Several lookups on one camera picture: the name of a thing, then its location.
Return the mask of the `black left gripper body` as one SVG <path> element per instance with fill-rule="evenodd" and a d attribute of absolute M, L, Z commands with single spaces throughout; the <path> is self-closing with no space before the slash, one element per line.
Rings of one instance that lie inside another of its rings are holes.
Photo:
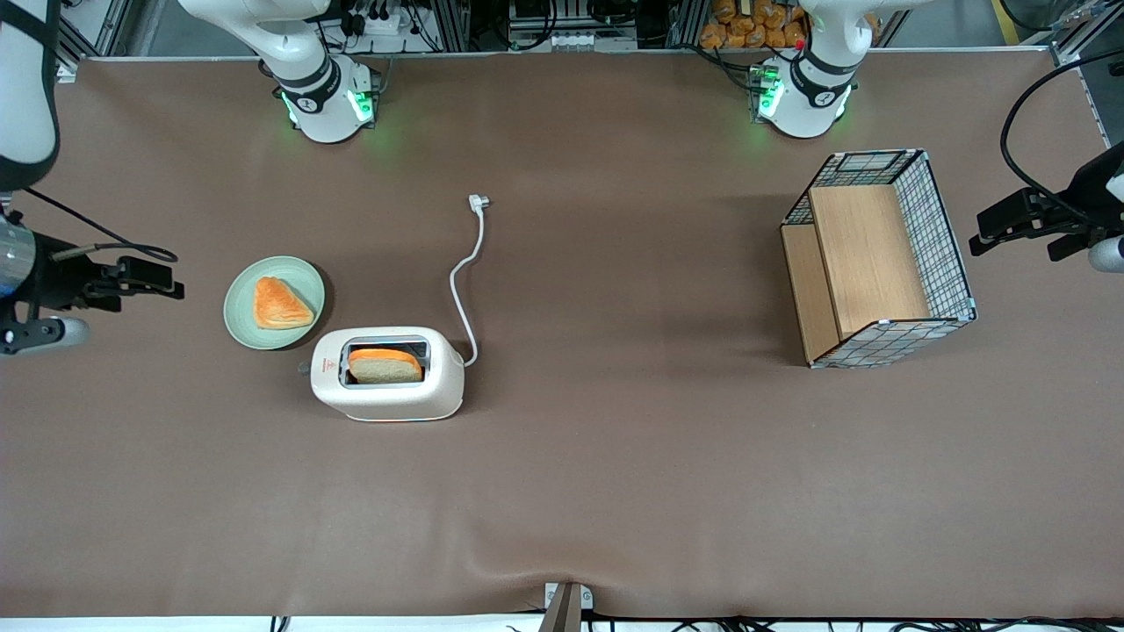
<path fill-rule="evenodd" d="M 1057 193 L 1058 233 L 1085 240 L 1121 236 L 1121 160 L 1123 144 L 1117 143 L 1077 169 Z"/>

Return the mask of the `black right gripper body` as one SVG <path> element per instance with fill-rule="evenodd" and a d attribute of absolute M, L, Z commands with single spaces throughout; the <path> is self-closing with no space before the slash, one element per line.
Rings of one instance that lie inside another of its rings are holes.
<path fill-rule="evenodd" d="M 76 245 L 43 233 L 36 233 L 35 245 L 33 312 L 123 312 L 119 263 L 97 263 L 87 255 L 53 260 Z"/>

